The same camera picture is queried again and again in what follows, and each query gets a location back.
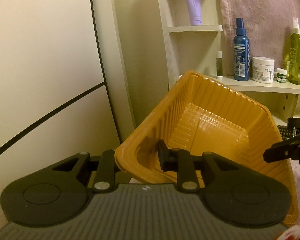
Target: white pump cap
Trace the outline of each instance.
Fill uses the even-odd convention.
[[[217,58],[222,58],[222,51],[221,50],[217,50]]]
[[[300,34],[298,18],[293,17],[292,21],[293,21],[293,33]]]

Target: blue spray bottle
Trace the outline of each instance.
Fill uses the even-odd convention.
[[[242,18],[236,18],[234,44],[234,79],[248,81],[250,77],[250,43]]]

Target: pink towel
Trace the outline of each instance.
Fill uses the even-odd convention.
[[[275,68],[286,65],[290,51],[292,18],[299,19],[300,0],[220,0],[225,44],[224,75],[234,75],[235,18],[244,19],[252,56],[275,60]]]

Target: gray ribbed surface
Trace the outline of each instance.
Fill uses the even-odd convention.
[[[8,223],[0,240],[272,240],[285,229],[228,225],[213,217],[197,195],[177,192],[172,184],[121,184],[112,193],[95,195],[84,212],[66,223],[50,228]]]

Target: orange plastic container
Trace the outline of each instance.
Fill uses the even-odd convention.
[[[187,71],[169,93],[117,148],[119,168],[143,183],[169,183],[175,172],[163,172],[157,142],[192,155],[215,152],[282,182],[291,192],[286,224],[298,219],[298,201],[290,162],[266,163],[263,152],[281,141],[269,110],[209,77]],[[204,183],[197,172],[201,187]]]

